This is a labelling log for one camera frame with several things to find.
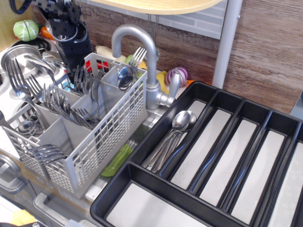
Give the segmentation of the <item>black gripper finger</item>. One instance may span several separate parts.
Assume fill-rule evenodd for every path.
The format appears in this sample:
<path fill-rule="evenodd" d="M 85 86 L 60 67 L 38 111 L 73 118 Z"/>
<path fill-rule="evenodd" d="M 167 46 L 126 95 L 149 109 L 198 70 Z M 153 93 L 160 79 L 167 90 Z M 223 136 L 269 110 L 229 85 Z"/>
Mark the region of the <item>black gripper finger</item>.
<path fill-rule="evenodd" d="M 71 83 L 74 83 L 75 76 L 79 73 L 80 65 L 77 65 L 75 68 L 67 68 L 67 76 Z"/>

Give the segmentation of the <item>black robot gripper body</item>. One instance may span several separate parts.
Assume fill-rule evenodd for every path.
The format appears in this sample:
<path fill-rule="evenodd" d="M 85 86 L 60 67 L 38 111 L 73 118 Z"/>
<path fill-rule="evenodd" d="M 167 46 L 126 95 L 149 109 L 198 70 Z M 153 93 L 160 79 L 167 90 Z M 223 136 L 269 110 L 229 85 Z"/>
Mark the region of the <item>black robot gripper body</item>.
<path fill-rule="evenodd" d="M 78 0 L 36 0 L 62 57 L 70 69 L 84 64 L 84 57 L 92 53 L 87 25 L 82 18 L 82 7 Z"/>

